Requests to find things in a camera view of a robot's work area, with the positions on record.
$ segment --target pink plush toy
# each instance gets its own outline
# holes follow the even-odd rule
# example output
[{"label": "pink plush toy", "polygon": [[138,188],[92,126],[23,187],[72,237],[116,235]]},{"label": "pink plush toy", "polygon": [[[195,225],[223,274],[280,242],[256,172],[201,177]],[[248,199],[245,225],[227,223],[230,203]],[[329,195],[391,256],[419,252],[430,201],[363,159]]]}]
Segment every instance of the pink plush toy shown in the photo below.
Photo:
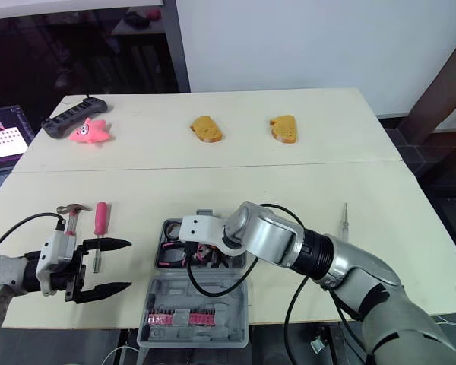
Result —
[{"label": "pink plush toy", "polygon": [[69,139],[76,142],[96,143],[108,141],[111,136],[105,129],[106,121],[86,118],[84,124],[71,133]]}]

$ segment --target gray plastic case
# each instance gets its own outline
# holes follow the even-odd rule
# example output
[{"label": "gray plastic case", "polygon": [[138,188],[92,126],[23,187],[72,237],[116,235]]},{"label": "gray plastic case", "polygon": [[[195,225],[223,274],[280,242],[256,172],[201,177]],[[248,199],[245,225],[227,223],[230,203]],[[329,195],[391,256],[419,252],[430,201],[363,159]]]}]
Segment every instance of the gray plastic case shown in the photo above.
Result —
[{"label": "gray plastic case", "polygon": [[[163,224],[155,261],[161,274],[150,282],[144,304],[137,343],[142,348],[244,348],[249,342],[248,287],[243,282],[222,297],[206,297],[191,284],[185,268],[160,268],[161,244],[165,242]],[[232,268],[193,268],[193,275],[206,290],[226,290],[240,278],[245,254]],[[172,325],[152,325],[148,316],[153,310],[175,310]],[[213,310],[214,326],[189,325],[189,310]]]}]

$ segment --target red screwdriver handle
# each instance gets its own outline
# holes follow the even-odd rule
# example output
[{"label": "red screwdriver handle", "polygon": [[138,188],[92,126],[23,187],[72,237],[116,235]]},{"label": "red screwdriver handle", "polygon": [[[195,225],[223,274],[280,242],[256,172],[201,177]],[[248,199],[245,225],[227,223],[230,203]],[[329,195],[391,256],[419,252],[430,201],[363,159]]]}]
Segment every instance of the red screwdriver handle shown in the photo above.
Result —
[{"label": "red screwdriver handle", "polygon": [[94,217],[94,234],[102,236],[106,233],[106,216],[108,214],[108,204],[99,202],[97,204],[97,213]]}]

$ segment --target tool case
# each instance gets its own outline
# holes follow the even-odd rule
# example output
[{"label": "tool case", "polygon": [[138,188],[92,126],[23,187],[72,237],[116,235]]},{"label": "tool case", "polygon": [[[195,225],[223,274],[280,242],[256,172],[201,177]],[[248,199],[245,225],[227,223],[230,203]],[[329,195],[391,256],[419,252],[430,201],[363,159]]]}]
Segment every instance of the tool case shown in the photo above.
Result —
[{"label": "tool case", "polygon": [[[196,214],[212,215],[212,211],[200,210]],[[249,342],[247,283],[241,283],[222,297],[199,293],[184,267],[182,248],[172,248],[176,232],[166,230],[175,228],[176,224],[180,227],[181,222],[182,219],[174,218],[163,223],[155,260],[160,275],[152,279],[148,288],[138,345],[141,348],[245,347]],[[241,277],[246,254],[223,255],[212,261],[218,262],[193,265],[192,273],[201,287],[216,293],[231,287]]]}]

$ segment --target laptop screen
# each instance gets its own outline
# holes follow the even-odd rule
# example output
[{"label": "laptop screen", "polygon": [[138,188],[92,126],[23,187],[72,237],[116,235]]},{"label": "laptop screen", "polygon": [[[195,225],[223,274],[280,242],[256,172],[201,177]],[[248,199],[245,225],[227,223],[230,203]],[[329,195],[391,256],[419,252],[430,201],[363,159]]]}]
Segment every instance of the laptop screen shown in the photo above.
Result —
[{"label": "laptop screen", "polygon": [[9,170],[17,163],[33,136],[19,106],[0,108],[0,170]]}]

